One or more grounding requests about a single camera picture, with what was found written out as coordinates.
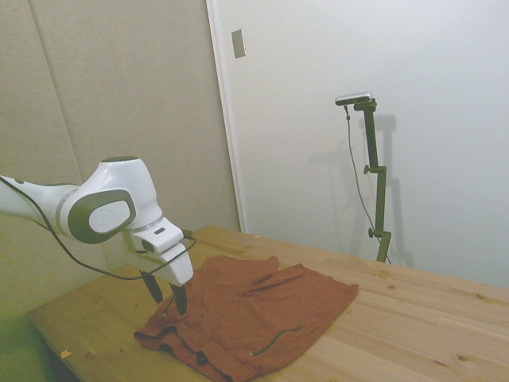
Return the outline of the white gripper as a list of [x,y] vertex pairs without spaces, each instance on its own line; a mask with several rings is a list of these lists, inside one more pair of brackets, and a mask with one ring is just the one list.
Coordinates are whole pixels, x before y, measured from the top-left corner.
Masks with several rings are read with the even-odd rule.
[[163,301],[161,288],[155,277],[170,283],[177,312],[187,311],[185,284],[193,277],[192,263],[183,244],[176,244],[162,253],[135,254],[134,265],[142,272],[142,279],[156,303]]

